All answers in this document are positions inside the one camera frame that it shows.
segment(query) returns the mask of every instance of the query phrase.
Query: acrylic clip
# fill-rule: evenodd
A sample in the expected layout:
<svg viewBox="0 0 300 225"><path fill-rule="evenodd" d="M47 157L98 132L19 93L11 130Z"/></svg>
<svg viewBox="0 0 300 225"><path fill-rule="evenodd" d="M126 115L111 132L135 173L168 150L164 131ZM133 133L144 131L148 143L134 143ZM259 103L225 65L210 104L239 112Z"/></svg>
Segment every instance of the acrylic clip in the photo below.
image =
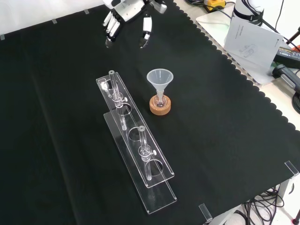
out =
<svg viewBox="0 0 300 225"><path fill-rule="evenodd" d="M296 167L290 161L285 162L285 165L294 174L293 177L295 177L299 174L299 171L296 169Z"/></svg>
<svg viewBox="0 0 300 225"><path fill-rule="evenodd" d="M202 212L202 214L204 215L206 222L209 223L212 221L212 216L210 214L210 212L208 211L208 209L206 208L205 204L202 203L201 205L199 205L199 208Z"/></svg>

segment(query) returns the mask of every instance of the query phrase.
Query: clear plastic funnel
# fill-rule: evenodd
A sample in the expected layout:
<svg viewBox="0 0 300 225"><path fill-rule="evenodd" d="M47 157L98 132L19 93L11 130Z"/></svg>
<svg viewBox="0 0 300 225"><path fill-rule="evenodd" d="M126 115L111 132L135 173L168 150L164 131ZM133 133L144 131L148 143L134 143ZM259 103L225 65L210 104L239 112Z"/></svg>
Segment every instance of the clear plastic funnel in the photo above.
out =
<svg viewBox="0 0 300 225"><path fill-rule="evenodd" d="M167 100L164 97L164 90L173 80L173 74L167 69L154 69L147 74L147 80L155 87L157 92L153 104L157 107L166 106Z"/></svg>
<svg viewBox="0 0 300 225"><path fill-rule="evenodd" d="M173 80L173 74L167 69L154 69L147 74L147 80L156 90L162 91Z"/></svg>

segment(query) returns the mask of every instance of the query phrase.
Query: round wooden stand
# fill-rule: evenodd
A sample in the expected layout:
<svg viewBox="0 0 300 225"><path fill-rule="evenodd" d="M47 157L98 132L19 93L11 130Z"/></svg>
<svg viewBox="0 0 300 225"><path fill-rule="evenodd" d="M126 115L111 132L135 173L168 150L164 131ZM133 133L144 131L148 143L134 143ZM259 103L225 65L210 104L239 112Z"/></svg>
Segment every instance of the round wooden stand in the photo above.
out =
<svg viewBox="0 0 300 225"><path fill-rule="evenodd" d="M164 97L167 99L167 105L164 107L157 107L153 104L153 100L155 96L153 96L149 102L151 112L157 116L166 115L171 109L171 100L169 99L168 96L164 95Z"/></svg>

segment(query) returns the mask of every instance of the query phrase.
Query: paper sheet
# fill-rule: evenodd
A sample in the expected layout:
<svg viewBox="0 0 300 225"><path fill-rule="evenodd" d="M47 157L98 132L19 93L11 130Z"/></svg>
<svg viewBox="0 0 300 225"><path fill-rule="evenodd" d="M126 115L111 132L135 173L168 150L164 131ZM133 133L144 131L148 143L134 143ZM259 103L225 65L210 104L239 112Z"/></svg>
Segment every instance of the paper sheet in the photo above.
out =
<svg viewBox="0 0 300 225"><path fill-rule="evenodd" d="M269 70L283 36L233 17L224 49Z"/></svg>

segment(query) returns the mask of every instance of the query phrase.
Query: robotic hand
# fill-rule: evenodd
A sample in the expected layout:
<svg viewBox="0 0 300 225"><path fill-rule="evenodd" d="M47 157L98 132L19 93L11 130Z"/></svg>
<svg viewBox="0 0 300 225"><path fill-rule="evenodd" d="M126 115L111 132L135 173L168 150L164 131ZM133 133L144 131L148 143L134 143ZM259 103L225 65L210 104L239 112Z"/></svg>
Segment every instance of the robotic hand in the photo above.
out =
<svg viewBox="0 0 300 225"><path fill-rule="evenodd" d="M143 33L140 39L140 48L144 48L149 41L152 31L152 18L145 10L146 5L150 3L150 5L161 14L167 9L163 0L103 0L103 2L111 9L103 22L103 27L107 36L105 45L108 48L111 47L116 40L121 26L133 19L140 12L145 11Z"/></svg>

